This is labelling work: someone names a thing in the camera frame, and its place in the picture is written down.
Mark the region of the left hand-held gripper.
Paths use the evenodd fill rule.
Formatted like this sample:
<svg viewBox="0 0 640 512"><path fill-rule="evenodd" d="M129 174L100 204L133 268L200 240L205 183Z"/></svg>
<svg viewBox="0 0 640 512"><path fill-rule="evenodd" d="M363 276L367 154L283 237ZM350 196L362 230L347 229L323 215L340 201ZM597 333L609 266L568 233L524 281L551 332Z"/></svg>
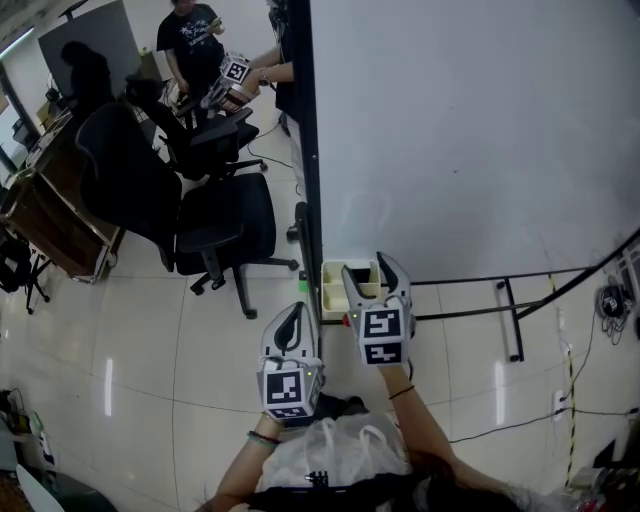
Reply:
<svg viewBox="0 0 640 512"><path fill-rule="evenodd" d="M297 348L301 358L281 357ZM325 376L315 320L305 302L276 315L263 333L261 350L257 382L264 412L279 422L312 418Z"/></svg>

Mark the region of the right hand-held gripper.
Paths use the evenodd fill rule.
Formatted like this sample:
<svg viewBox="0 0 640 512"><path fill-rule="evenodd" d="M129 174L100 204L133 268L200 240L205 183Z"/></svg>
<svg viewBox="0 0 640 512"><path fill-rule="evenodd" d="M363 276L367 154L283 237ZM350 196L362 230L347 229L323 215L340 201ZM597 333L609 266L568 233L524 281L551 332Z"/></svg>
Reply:
<svg viewBox="0 0 640 512"><path fill-rule="evenodd" d="M416 320L411 307L411 280L391 256L378 251L389 297L381 300L379 269L352 269L344 265L341 276L348 302L347 318L361 360L369 366L398 366L409 361L409 346Z"/></svg>

